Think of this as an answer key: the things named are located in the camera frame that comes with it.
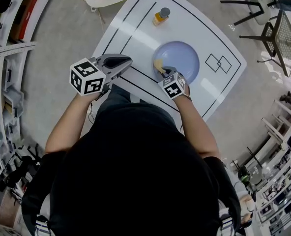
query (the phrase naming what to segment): black t-shirt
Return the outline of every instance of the black t-shirt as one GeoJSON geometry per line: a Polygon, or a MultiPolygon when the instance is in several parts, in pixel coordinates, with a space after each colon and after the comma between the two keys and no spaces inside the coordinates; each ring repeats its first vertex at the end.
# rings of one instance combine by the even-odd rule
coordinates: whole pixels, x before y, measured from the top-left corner
{"type": "Polygon", "coordinates": [[[56,236],[125,232],[216,235],[220,199],[240,207],[222,162],[202,159],[170,119],[139,103],[108,108],[68,152],[47,154],[26,190],[30,231],[48,193],[56,236]]]}

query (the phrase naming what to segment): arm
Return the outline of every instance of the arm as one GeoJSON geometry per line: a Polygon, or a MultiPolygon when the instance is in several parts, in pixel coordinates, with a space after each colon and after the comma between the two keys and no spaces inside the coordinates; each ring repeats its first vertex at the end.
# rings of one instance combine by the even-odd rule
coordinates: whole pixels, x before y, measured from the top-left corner
{"type": "Polygon", "coordinates": [[[185,137],[196,149],[197,153],[202,158],[214,156],[220,159],[219,149],[214,136],[199,115],[194,104],[184,95],[176,97],[174,102],[180,111],[185,137]]]}
{"type": "Polygon", "coordinates": [[[45,153],[68,151],[80,138],[90,103],[99,93],[80,96],[77,94],[52,130],[46,143],[45,153]]]}

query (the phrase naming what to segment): bottle cap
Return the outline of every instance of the bottle cap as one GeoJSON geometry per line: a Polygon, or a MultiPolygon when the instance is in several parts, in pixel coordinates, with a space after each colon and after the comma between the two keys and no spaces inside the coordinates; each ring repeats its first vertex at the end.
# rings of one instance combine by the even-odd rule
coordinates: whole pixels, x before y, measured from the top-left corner
{"type": "Polygon", "coordinates": [[[160,11],[160,16],[161,16],[161,18],[167,18],[170,13],[171,13],[170,9],[162,8],[160,11]]]}

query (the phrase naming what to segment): small bottle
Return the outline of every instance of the small bottle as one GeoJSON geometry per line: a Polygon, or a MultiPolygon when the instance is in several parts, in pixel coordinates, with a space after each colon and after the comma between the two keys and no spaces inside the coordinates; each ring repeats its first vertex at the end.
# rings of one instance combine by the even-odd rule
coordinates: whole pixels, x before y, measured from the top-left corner
{"type": "Polygon", "coordinates": [[[156,13],[153,18],[153,24],[158,26],[160,23],[164,22],[169,18],[169,14],[171,13],[170,9],[162,8],[160,12],[156,13]]]}

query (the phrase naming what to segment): concrete floor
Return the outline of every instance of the concrete floor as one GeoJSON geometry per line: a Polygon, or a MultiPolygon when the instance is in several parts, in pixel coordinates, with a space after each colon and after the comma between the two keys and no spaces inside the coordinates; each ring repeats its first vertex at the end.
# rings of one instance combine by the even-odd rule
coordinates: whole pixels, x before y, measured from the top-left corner
{"type": "MultiPolygon", "coordinates": [[[[257,63],[268,58],[259,41],[240,39],[239,35],[260,35],[263,26],[255,20],[235,28],[233,22],[245,17],[245,5],[221,4],[219,0],[188,0],[232,41],[248,65],[224,102],[207,121],[213,132],[222,158],[226,162],[245,159],[246,147],[254,150],[264,139],[267,130],[261,122],[273,111],[275,98],[291,90],[291,77],[284,76],[272,62],[257,63]]],[[[110,24],[122,3],[101,9],[110,24]]],[[[25,93],[25,113],[22,133],[45,147],[54,125],[75,95],[69,85],[69,67],[77,60],[91,57],[103,31],[97,13],[82,0],[50,0],[34,34],[38,42],[29,53],[22,90],[25,93]]],[[[87,120],[86,130],[90,127],[87,120]]]]}

